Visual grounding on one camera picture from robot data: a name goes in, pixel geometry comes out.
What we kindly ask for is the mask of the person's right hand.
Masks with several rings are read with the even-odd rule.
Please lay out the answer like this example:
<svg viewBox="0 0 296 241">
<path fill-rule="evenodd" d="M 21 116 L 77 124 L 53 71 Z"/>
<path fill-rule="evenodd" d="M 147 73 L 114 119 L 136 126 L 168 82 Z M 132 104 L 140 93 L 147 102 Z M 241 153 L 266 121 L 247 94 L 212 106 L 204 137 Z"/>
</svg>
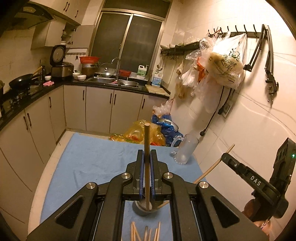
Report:
<svg viewBox="0 0 296 241">
<path fill-rule="evenodd" d="M 242 213 L 270 238 L 273 228 L 270 219 L 274 213 L 274 207 L 269 202 L 260 198 L 251 199 L 245 204 Z"/>
</svg>

